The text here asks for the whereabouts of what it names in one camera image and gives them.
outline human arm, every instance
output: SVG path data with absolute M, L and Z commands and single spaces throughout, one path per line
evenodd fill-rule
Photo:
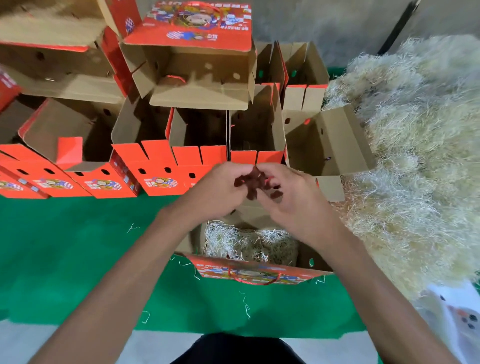
M 259 202 L 275 222 L 310 245 L 332 267 L 385 363 L 458 363 L 375 264 L 362 241 L 343 225 L 313 177 L 280 164 L 257 167 L 283 192 L 281 202 L 276 203 L 258 190 Z
M 115 363 L 177 245 L 198 224 L 226 215 L 242 203 L 247 187 L 234 187 L 234 180 L 251 170 L 251 165 L 216 166 L 160 210 L 29 363 Z

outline forearm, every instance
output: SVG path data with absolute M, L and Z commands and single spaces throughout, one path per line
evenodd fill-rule
M 181 205 L 160 211 L 30 363 L 115 363 L 169 258 L 194 226 Z
M 375 347 L 388 363 L 457 363 L 408 300 L 348 229 L 331 229 L 320 251 L 350 294 Z

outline person's left hand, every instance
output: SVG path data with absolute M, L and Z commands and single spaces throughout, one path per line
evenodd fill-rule
M 251 164 L 217 164 L 180 196 L 175 204 L 181 205 L 189 215 L 192 214 L 195 224 L 221 218 L 241 205 L 247 197 L 247 186 L 235 187 L 234 181 L 241 175 L 249 174 L 252 169 Z

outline green surface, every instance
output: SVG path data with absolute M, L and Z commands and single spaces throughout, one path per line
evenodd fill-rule
M 0 198 L 0 314 L 13 322 L 60 324 L 175 198 Z M 139 228 L 127 233 L 132 224 Z M 143 324 L 143 313 L 137 329 L 299 338 L 365 329 L 335 276 L 259 287 L 198 280 L 192 265 L 179 262 L 189 261 L 175 256 L 168 263 L 145 307 L 150 317 Z

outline oval ventilation hole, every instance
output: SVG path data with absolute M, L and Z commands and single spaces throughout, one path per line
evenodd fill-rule
M 45 54 L 42 52 L 37 52 L 35 53 L 35 58 L 38 59 L 39 61 L 44 61 L 45 60 Z

